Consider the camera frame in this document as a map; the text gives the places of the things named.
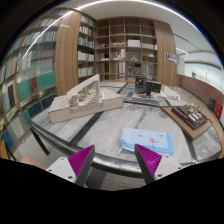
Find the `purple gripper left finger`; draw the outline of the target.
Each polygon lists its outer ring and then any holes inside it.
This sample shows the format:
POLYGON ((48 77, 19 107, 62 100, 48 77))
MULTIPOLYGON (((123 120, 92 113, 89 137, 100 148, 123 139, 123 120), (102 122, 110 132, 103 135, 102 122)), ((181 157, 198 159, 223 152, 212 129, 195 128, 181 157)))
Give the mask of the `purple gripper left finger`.
POLYGON ((95 156, 95 146, 84 148, 68 158, 69 164, 76 175, 75 183, 83 187, 95 156))

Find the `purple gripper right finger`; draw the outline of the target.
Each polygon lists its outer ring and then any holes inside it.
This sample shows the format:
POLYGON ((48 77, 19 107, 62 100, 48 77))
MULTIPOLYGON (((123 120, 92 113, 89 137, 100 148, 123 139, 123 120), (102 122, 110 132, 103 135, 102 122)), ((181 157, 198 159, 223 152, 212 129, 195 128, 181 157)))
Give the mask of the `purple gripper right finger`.
POLYGON ((135 145, 135 156, 139 163, 145 183, 150 184, 154 182, 154 174, 162 156, 139 144, 135 145))

